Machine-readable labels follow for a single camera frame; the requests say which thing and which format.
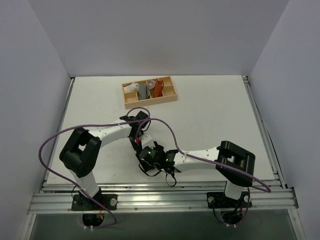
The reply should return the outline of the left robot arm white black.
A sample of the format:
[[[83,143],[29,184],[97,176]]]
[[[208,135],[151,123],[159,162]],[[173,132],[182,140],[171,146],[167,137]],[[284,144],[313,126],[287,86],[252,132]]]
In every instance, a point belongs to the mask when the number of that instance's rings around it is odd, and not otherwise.
[[[136,141],[144,135],[139,125],[150,115],[139,111],[135,116],[124,115],[117,121],[108,125],[80,126],[73,130],[66,144],[59,154],[59,159],[71,172],[79,189],[85,192],[83,204],[90,210],[95,210],[101,203],[101,189],[93,173],[99,151],[102,147],[120,139],[128,138],[135,155],[138,157],[142,151],[142,141]]]

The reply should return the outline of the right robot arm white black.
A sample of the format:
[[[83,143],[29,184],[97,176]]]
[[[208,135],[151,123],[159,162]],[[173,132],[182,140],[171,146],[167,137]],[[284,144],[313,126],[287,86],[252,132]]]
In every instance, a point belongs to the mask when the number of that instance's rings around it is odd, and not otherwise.
[[[164,151],[163,146],[154,142],[153,147],[145,146],[137,156],[144,171],[157,169],[172,177],[193,170],[217,170],[227,179],[222,200],[230,207],[238,203],[243,190],[253,184],[244,173],[254,174],[256,156],[227,140],[214,148],[184,153],[177,149]]]

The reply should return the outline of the wooden compartment tray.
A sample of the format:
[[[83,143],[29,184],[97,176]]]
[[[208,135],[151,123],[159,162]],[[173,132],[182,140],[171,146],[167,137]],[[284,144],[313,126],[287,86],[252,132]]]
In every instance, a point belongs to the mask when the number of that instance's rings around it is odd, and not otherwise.
[[[141,84],[147,84],[147,80],[152,80],[152,79],[163,81],[164,87],[162,90],[161,97],[153,98],[153,89],[149,90],[149,99],[145,99],[145,100],[138,99],[139,90],[134,92],[124,92],[124,87],[128,86],[132,82],[136,82],[139,85],[141,85]],[[136,108],[136,107],[147,107],[151,105],[169,103],[169,102],[174,102],[178,100],[176,88],[170,76],[152,77],[146,80],[141,80],[141,79],[132,80],[131,82],[128,82],[128,83],[122,83],[121,87],[122,87],[122,94],[124,98],[124,106],[127,110]]]

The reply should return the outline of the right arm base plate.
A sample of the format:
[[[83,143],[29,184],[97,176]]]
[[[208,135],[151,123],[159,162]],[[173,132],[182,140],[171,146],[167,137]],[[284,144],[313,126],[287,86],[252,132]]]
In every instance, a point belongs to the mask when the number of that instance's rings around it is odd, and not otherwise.
[[[252,202],[248,203],[248,191],[243,191],[238,200],[226,197],[222,191],[219,192],[207,192],[207,205],[211,209],[235,209],[252,207]]]

